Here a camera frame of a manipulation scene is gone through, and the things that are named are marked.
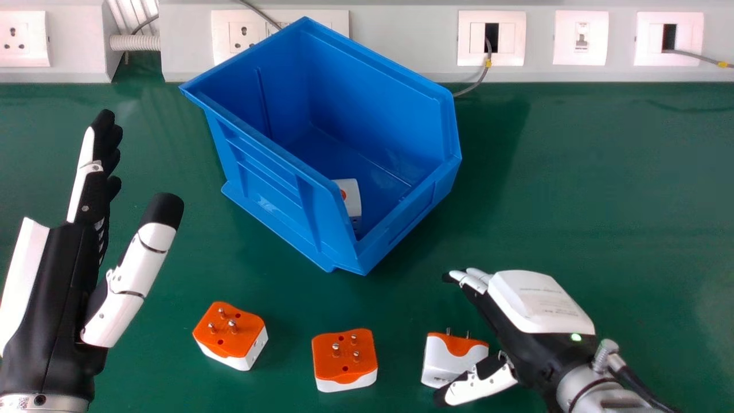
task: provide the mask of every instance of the robotic hand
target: robotic hand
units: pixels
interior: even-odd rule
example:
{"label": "robotic hand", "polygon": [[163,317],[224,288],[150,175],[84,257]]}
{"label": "robotic hand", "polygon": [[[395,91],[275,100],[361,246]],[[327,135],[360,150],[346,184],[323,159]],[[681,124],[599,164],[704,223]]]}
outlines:
{"label": "robotic hand", "polygon": [[438,406],[456,406],[520,384],[540,393],[553,413],[674,411],[627,367],[616,343],[597,342],[594,323],[550,276],[468,268],[443,278],[461,287],[503,350],[436,390]]}
{"label": "robotic hand", "polygon": [[94,377],[148,295],[184,213],[153,197],[117,267],[97,285],[123,130],[103,110],[84,134],[67,222],[23,220],[0,302],[0,412],[86,412]]}

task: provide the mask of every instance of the green table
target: green table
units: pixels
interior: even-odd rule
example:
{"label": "green table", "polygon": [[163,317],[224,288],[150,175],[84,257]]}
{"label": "green table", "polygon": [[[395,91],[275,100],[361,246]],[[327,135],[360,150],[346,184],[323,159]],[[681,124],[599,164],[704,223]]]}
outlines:
{"label": "green table", "polygon": [[[367,277],[323,273],[220,194],[202,112],[134,55],[113,85],[0,85],[0,272],[24,215],[65,216],[86,125],[125,128],[113,265],[157,191],[186,214],[138,318],[110,353],[92,412],[421,412],[426,333],[496,341],[446,270],[548,273],[665,401],[734,409],[734,85],[485,85],[457,101],[464,162],[451,195]],[[212,301],[260,315],[270,342],[241,373],[191,332]],[[373,330],[377,383],[320,394],[310,340]],[[543,411],[511,389],[456,412]]]}

